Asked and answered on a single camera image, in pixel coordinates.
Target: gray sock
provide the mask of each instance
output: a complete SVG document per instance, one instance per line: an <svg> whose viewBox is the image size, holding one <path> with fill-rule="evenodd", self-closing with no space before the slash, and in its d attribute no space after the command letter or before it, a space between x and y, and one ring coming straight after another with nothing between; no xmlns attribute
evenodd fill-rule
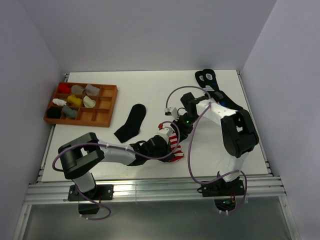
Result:
<svg viewBox="0 0 320 240"><path fill-rule="evenodd" d="M88 84L85 87L85 91L86 91L86 94L88 95L98 96L100 89L95 86L92 86L91 84Z"/></svg>
<svg viewBox="0 0 320 240"><path fill-rule="evenodd" d="M76 119L78 111L73 110L68 106L63 106L62 112L70 119Z"/></svg>
<svg viewBox="0 0 320 240"><path fill-rule="evenodd" d="M84 88L80 85L73 85L71 87L71 94L82 95L84 93Z"/></svg>

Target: robotic arm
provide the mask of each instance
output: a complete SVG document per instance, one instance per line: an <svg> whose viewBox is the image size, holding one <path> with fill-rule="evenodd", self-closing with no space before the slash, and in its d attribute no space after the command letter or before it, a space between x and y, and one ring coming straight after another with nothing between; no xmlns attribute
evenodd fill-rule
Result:
<svg viewBox="0 0 320 240"><path fill-rule="evenodd" d="M226 150L224 164L220 167L217 176L240 170L248 153L259 143L248 111L226 108L212 99L208 99L207 96L194 98L190 92L184 94L180 101L186 113L178 115L176 108L166 108L165 115L173 116L173 124L170 127L160 128L157 134L148 141L117 145L103 142L97 138L95 133L90 132L62 145L58 152L59 154L63 153L60 160L65 178L72 180L78 186L79 191L91 199L97 194L98 189L95 179L89 171L99 162L121 163L126 166L139 166L148 159L169 162L175 157L171 151L169 136L175 131L180 133L180 142L185 140L192 132L194 123L209 104L211 107L203 116L221 126ZM83 145L83 150L87 154L83 154L82 147L79 145ZM239 178L239 172L234 172L217 181L215 185L208 187L207 191L202 190L202 195L204 197L228 196L226 194L229 194L230 191L234 192L234 189L240 185L242 185L242 181Z"/></svg>

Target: wooden box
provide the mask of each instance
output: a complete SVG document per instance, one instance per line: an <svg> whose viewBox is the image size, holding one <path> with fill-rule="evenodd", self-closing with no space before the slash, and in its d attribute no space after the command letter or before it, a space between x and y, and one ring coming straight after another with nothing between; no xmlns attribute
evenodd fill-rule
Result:
<svg viewBox="0 0 320 240"><path fill-rule="evenodd" d="M69 88L73 85L79 85L86 88L87 83L76 83L76 82L60 82L60 84L66 84ZM47 109L51 107L58 108L62 110L62 106L55 105L53 99L62 99L67 102L67 106L71 109L77 110L77 116L75 119L68 118L64 113L62 113L60 119L49 118L47 113L44 115L44 120L49 124L66 124L66 125L80 125L80 126L93 126L93 127L106 127L110 126L112 113L114 110L116 97L117 97L117 86L116 85L104 85L104 84L91 84L94 87L100 88L98 96L87 95L86 91L82 95L75 95L77 98L82 99L81 106L72 106L68 101L68 96L70 94L64 94L59 92L59 86L56 88L55 93L50 101ZM84 97L88 96L92 100L95 100L94 108L88 108L84 106Z"/></svg>

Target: wall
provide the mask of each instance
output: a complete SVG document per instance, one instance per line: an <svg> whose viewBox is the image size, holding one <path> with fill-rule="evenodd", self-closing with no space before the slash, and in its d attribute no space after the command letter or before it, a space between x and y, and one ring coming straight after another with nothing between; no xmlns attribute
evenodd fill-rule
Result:
<svg viewBox="0 0 320 240"><path fill-rule="evenodd" d="M242 72L303 239L320 236L320 2L278 0Z"/></svg>
<svg viewBox="0 0 320 240"><path fill-rule="evenodd" d="M0 3L0 239L12 239L28 183L39 173L43 120L60 68L18 0Z"/></svg>
<svg viewBox="0 0 320 240"><path fill-rule="evenodd" d="M242 69L276 0L20 0L66 72Z"/></svg>

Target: red and white striped cloth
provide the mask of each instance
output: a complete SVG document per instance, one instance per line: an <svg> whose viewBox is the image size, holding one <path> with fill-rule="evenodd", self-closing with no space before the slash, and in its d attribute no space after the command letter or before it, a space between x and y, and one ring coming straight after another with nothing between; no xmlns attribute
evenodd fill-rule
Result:
<svg viewBox="0 0 320 240"><path fill-rule="evenodd" d="M176 145L178 143L178 138L177 138L176 132L173 131L173 133L169 137L169 141L170 141L170 146L171 146L171 151L172 151L176 147ZM175 158L171 159L169 161L169 163L176 162L176 161L182 159L185 156L184 153L181 150L181 146L180 145L178 145L178 147L176 148L176 150L174 151L173 154L174 154Z"/></svg>

